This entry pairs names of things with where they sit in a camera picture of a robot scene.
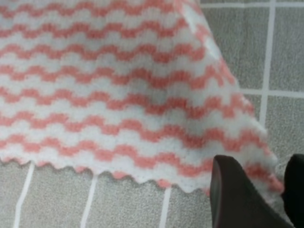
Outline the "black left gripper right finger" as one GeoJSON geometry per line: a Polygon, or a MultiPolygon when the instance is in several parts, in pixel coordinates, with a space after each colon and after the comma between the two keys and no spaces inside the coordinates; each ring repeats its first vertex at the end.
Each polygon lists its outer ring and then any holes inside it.
{"type": "Polygon", "coordinates": [[[294,154],[285,169],[284,209],[295,228],[304,227],[304,155],[294,154]]]}

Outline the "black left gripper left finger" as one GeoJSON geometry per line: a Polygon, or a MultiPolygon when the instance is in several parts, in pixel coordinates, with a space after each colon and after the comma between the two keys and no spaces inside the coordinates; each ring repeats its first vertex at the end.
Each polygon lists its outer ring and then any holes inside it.
{"type": "Polygon", "coordinates": [[[214,228],[291,228],[265,202],[233,157],[213,159],[210,206],[214,228]]]}

